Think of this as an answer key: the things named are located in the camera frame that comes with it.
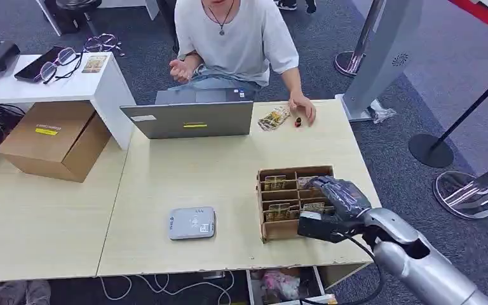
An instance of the white label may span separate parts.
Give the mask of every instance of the white label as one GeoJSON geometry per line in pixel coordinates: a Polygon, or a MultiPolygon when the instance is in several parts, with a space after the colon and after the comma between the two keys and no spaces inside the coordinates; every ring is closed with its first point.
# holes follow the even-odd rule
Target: white label
{"type": "Polygon", "coordinates": [[[156,118],[151,114],[148,116],[132,116],[134,122],[154,121],[156,118]]]}
{"type": "Polygon", "coordinates": [[[199,232],[201,232],[201,233],[207,233],[207,232],[209,232],[208,227],[210,227],[209,224],[202,224],[201,227],[199,227],[199,232]]]}

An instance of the black cable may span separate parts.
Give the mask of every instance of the black cable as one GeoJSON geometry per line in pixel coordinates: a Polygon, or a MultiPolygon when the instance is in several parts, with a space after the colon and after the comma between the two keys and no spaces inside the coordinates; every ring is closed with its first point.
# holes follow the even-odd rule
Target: black cable
{"type": "Polygon", "coordinates": [[[12,108],[16,108],[16,109],[18,109],[18,110],[21,112],[21,114],[25,115],[25,111],[24,111],[23,109],[19,108],[19,107],[18,107],[18,106],[16,106],[16,105],[11,105],[11,104],[0,104],[0,106],[5,106],[5,107],[12,107],[12,108]]]}
{"type": "MultiPolygon", "coordinates": [[[[377,264],[377,261],[375,260],[375,255],[373,255],[373,253],[371,253],[370,250],[367,250],[367,248],[364,247],[361,243],[356,241],[352,236],[345,234],[345,233],[341,233],[341,232],[337,232],[335,234],[343,235],[345,238],[352,241],[353,243],[355,243],[355,245],[359,246],[362,250],[364,250],[365,253],[367,253],[367,255],[369,255],[369,257],[371,257],[371,259],[375,263],[375,266],[377,266],[377,271],[379,272],[379,284],[378,284],[377,288],[375,288],[375,291],[373,291],[372,294],[370,294],[367,297],[364,297],[363,299],[358,300],[358,301],[338,303],[337,305],[359,305],[359,304],[363,304],[363,303],[366,303],[366,302],[369,302],[369,301],[375,299],[377,297],[377,295],[379,295],[381,293],[381,291],[383,290],[383,287],[384,287],[383,272],[381,271],[381,268],[379,268],[379,265],[377,264]]],[[[304,304],[324,305],[324,303],[319,303],[319,302],[310,301],[310,300],[306,300],[306,299],[300,299],[300,305],[304,305],[304,304]]]]}
{"type": "Polygon", "coordinates": [[[0,105],[0,127],[5,133],[10,133],[24,115],[0,105]]]}

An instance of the floor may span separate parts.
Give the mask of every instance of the floor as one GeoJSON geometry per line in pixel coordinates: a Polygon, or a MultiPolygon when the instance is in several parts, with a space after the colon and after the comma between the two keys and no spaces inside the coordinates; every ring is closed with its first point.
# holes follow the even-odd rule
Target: floor
{"type": "MultiPolygon", "coordinates": [[[[412,135],[440,134],[488,85],[486,25],[473,23],[470,16],[443,2],[424,2],[421,39],[428,51],[380,96],[383,104],[394,107],[399,115],[380,125],[354,124],[353,131],[383,206],[425,234],[488,294],[488,219],[467,222],[445,212],[435,202],[430,187],[443,170],[418,163],[407,150],[412,135]],[[468,43],[476,39],[474,35],[479,43],[468,43]]],[[[322,0],[318,11],[308,15],[300,1],[299,10],[283,14],[301,56],[302,87],[308,97],[332,98],[349,86],[351,79],[334,70],[332,59],[356,43],[363,24],[358,9],[365,11],[365,3],[322,0]]],[[[167,65],[173,59],[170,38],[159,17],[151,21],[144,8],[113,8],[97,10],[93,18],[100,32],[111,32],[123,41],[126,56],[118,58],[118,63],[138,104],[152,101],[156,90],[174,85],[167,65]]],[[[0,39],[16,41],[23,53],[43,53],[53,45],[79,50],[88,36],[88,31],[82,30],[57,37],[33,0],[0,1],[0,39]]],[[[258,99],[286,100],[281,78],[273,74],[270,86],[261,91],[258,99]]],[[[480,136],[488,132],[488,102],[477,113],[477,120],[467,121],[463,128],[483,128],[459,130],[448,141],[456,159],[447,169],[481,173],[488,168],[488,153],[484,154],[484,150],[488,152],[488,134],[480,136]]],[[[420,304],[399,281],[390,276],[386,279],[384,291],[369,304],[420,304]]],[[[376,281],[374,266],[369,266],[344,280],[334,292],[341,301],[354,300],[374,289],[376,281]]],[[[110,282],[112,295],[127,289],[122,279],[110,282]]],[[[51,286],[53,304],[153,303],[152,292],[144,284],[134,285],[132,294],[121,301],[107,300],[98,279],[52,280],[51,286]]],[[[189,295],[204,293],[201,289],[189,295]]],[[[164,297],[161,304],[190,304],[186,296],[182,298],[164,297]]]]}
{"type": "MultiPolygon", "coordinates": [[[[367,16],[369,0],[352,0],[367,16]]],[[[488,88],[488,25],[448,1],[424,0],[417,56],[405,70],[444,129],[488,88]]],[[[488,98],[451,135],[474,172],[488,171],[488,98]]]]}

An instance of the cardboard box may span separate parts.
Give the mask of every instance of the cardboard box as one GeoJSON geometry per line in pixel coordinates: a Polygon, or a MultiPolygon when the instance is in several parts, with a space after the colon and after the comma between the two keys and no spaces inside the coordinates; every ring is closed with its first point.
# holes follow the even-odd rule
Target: cardboard box
{"type": "Polygon", "coordinates": [[[110,136],[89,102],[36,103],[0,154],[24,173],[83,182],[110,136]]]}
{"type": "Polygon", "coordinates": [[[257,199],[259,201],[259,223],[261,224],[262,242],[298,238],[298,218],[306,205],[324,203],[324,209],[333,209],[332,204],[318,189],[304,189],[305,184],[312,177],[334,176],[332,166],[305,166],[292,168],[275,168],[259,170],[257,173],[257,199]],[[290,208],[273,210],[274,206],[289,206],[290,208]]]}

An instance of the laptop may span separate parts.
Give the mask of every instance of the laptop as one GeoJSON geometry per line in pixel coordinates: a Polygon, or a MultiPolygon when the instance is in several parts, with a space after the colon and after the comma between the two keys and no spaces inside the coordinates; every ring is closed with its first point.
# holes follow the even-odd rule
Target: laptop
{"type": "Polygon", "coordinates": [[[171,139],[248,135],[254,103],[237,88],[167,90],[154,105],[120,108],[147,138],[171,139]]]}

